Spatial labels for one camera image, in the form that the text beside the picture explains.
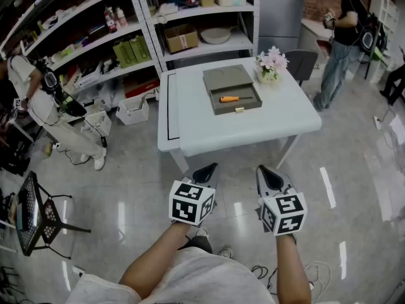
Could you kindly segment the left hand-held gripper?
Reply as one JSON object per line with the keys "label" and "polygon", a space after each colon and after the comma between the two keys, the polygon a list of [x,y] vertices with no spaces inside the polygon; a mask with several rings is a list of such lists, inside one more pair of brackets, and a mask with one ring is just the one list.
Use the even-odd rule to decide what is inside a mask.
{"label": "left hand-held gripper", "polygon": [[216,205],[216,187],[220,174],[218,163],[200,168],[192,178],[175,180],[169,194],[169,218],[199,226]]}

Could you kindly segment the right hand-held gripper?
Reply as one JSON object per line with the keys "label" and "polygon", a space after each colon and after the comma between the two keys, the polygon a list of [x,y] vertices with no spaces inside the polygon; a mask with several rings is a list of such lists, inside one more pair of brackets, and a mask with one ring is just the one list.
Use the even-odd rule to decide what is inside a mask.
{"label": "right hand-held gripper", "polygon": [[265,232],[274,236],[301,231],[308,214],[303,193],[298,193],[289,176],[275,168],[256,169],[258,208],[256,214]]}

